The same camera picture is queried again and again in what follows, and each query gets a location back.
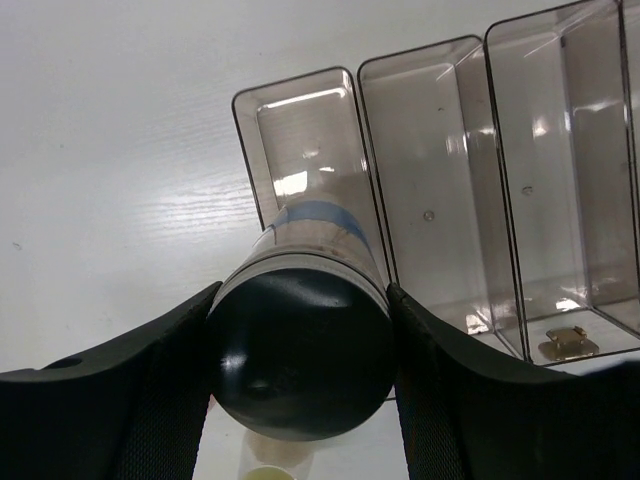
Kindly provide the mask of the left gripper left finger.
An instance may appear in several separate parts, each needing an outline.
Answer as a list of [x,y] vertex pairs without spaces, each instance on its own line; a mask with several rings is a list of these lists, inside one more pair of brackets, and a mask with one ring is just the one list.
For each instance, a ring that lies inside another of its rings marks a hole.
[[214,283],[42,369],[1,375],[4,479],[190,479],[210,400]]

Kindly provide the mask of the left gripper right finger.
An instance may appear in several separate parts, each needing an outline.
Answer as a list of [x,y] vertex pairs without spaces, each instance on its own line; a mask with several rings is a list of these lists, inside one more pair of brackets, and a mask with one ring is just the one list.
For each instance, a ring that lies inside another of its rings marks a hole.
[[413,479],[635,479],[639,365],[585,375],[538,367],[387,289],[395,385]]

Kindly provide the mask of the blue label spice bottle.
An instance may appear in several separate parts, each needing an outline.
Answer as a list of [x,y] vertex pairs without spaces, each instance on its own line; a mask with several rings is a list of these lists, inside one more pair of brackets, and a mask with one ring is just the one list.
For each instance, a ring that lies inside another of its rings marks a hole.
[[395,381],[393,325],[370,242],[327,194],[277,213],[217,291],[205,331],[215,400],[270,438],[347,433]]

